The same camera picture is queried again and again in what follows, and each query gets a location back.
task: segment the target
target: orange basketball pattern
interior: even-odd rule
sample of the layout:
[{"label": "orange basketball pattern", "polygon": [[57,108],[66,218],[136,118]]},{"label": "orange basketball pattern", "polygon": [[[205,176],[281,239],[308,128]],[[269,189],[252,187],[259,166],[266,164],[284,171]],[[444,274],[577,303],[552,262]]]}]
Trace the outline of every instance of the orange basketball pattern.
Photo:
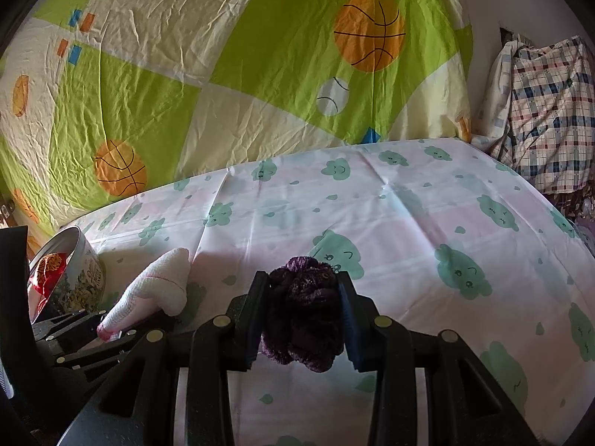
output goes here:
[{"label": "orange basketball pattern", "polygon": [[94,167],[99,185],[112,196],[126,198],[147,187],[147,168],[124,141],[109,139],[101,144]]},{"label": "orange basketball pattern", "polygon": [[392,64],[405,39],[405,18],[392,0],[349,0],[335,20],[341,56],[362,72]]},{"label": "orange basketball pattern", "polygon": [[25,195],[25,193],[23,193],[23,190],[19,188],[15,189],[13,191],[13,199],[14,202],[17,203],[19,208],[23,210],[23,213],[25,213],[27,217],[35,221],[36,224],[39,224],[39,217],[35,212],[35,209],[33,209],[33,206],[31,206],[31,203],[29,202],[27,196]]},{"label": "orange basketball pattern", "polygon": [[13,114],[16,117],[22,117],[27,109],[27,102],[29,100],[29,76],[21,75],[13,89]]}]

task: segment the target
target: cloth pile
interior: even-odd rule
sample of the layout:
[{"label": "cloth pile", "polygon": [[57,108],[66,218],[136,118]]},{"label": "cloth pile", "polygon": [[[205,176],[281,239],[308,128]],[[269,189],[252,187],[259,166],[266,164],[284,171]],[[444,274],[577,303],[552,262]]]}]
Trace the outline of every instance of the cloth pile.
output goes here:
[{"label": "cloth pile", "polygon": [[519,173],[566,218],[592,219],[594,96],[593,55],[581,37],[542,49],[508,41],[492,67],[472,144]]}]

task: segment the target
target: bedding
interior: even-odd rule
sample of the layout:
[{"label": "bedding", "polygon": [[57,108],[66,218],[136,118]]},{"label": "bedding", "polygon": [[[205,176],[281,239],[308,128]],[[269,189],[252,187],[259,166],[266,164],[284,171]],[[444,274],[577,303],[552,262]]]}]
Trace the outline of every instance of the bedding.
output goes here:
[{"label": "bedding", "polygon": [[[595,259],[528,182],[459,139],[240,164],[72,224],[104,265],[105,308],[149,263],[183,247],[192,267],[178,330],[194,329],[224,313],[256,271],[309,254],[348,271],[359,294],[407,328],[459,332],[537,435],[561,444],[593,399]],[[366,442],[374,375],[356,373],[344,354],[324,374],[259,354],[229,382],[236,444]]]},{"label": "bedding", "polygon": [[51,234],[180,178],[464,136],[462,0],[41,0],[2,58],[0,169]]},{"label": "bedding", "polygon": [[510,166],[573,221],[593,198],[593,54],[581,37],[504,45],[472,143]]}]

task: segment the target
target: mattress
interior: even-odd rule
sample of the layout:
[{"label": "mattress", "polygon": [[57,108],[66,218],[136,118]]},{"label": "mattress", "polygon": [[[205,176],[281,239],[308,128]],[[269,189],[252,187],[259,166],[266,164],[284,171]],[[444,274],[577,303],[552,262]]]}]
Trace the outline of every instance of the mattress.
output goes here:
[{"label": "mattress", "polygon": [[[561,444],[593,399],[595,259],[531,185],[459,139],[241,164],[73,224],[105,267],[105,308],[150,262],[184,247],[192,269],[178,330],[191,330],[224,313],[256,271],[310,254],[348,271],[359,294],[407,328],[456,330],[535,434]],[[259,354],[229,383],[236,444],[366,442],[374,375],[344,354],[324,374]]]}]

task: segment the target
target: purple fabric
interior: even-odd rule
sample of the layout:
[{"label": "purple fabric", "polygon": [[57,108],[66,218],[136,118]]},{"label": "purple fabric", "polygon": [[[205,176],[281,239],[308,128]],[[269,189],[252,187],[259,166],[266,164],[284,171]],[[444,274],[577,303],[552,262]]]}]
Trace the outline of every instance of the purple fabric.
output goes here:
[{"label": "purple fabric", "polygon": [[263,353],[286,365],[297,360],[314,372],[331,368],[343,352],[341,296],[327,263],[297,256],[269,274]]}]

